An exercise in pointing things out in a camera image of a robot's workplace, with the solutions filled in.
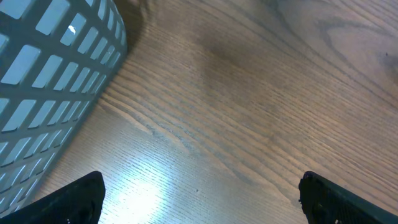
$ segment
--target plastic basket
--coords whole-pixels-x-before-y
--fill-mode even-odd
[[[126,52],[112,0],[0,1],[0,217],[29,203]]]

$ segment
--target perforated plastic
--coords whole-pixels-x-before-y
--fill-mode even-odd
[[[112,0],[0,1],[0,218],[24,206],[126,51]]]

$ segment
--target wooden table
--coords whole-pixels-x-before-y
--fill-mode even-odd
[[[313,170],[398,214],[398,2],[116,1],[132,44],[36,199],[104,175],[101,223],[306,223]]]

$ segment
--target lattice pattern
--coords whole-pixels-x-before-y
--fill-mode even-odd
[[[0,217],[21,208],[126,56],[112,0],[0,1]]]

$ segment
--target brown wooden tabletop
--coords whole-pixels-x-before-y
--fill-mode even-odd
[[[36,200],[99,170],[101,223],[307,223],[313,170],[398,215],[397,1],[116,3],[141,36]]]

